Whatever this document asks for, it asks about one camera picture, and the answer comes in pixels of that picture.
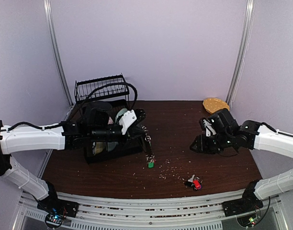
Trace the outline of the keyring with green tag keys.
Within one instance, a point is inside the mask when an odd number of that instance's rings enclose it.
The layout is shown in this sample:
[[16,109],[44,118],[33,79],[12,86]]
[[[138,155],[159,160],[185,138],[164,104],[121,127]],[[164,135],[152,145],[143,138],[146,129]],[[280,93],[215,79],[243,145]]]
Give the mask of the keyring with green tag keys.
[[151,137],[149,135],[146,135],[146,137],[145,137],[145,144],[146,144],[147,167],[149,169],[151,169],[155,165],[155,155],[154,155],[153,150],[152,150]]

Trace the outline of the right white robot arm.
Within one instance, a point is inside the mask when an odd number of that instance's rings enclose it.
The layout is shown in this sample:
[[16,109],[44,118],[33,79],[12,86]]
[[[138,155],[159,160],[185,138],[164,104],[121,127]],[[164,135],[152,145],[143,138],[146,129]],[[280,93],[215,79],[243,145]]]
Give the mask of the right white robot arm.
[[[274,129],[265,122],[246,120],[239,125],[227,109],[199,121],[203,133],[190,145],[196,153],[217,154],[226,148],[238,151],[265,150],[293,159],[293,134]],[[239,200],[242,211],[250,211],[257,201],[293,190],[293,168],[269,179],[251,182]]]

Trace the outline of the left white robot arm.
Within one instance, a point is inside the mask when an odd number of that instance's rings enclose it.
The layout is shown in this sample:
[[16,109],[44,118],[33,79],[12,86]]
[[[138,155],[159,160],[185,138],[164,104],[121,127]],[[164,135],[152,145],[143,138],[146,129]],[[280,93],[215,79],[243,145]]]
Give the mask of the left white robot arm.
[[49,126],[19,122],[5,126],[0,120],[0,177],[5,177],[20,189],[30,193],[52,213],[62,209],[54,186],[22,167],[12,153],[28,150],[76,150],[85,148],[93,156],[115,153],[132,140],[140,140],[147,148],[151,137],[140,122],[146,117],[143,109],[122,108],[112,118],[112,102],[90,102],[82,105],[81,117]]

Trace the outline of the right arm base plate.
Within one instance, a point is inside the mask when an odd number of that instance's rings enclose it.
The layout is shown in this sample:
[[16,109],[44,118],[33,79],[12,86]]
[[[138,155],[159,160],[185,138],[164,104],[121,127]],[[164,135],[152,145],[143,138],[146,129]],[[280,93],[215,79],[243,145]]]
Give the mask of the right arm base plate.
[[223,211],[226,217],[240,215],[250,211],[254,211],[256,207],[262,208],[262,201],[250,201],[246,199],[236,199],[225,201],[222,203]]

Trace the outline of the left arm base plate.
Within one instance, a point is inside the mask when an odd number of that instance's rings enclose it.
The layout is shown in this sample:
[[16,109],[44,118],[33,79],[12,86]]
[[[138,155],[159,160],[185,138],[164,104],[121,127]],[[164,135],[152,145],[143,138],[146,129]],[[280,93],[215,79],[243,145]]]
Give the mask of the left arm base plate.
[[53,202],[44,202],[37,200],[37,208],[47,212],[48,214],[58,215],[60,217],[75,218],[79,208],[79,204],[73,201],[61,200]]

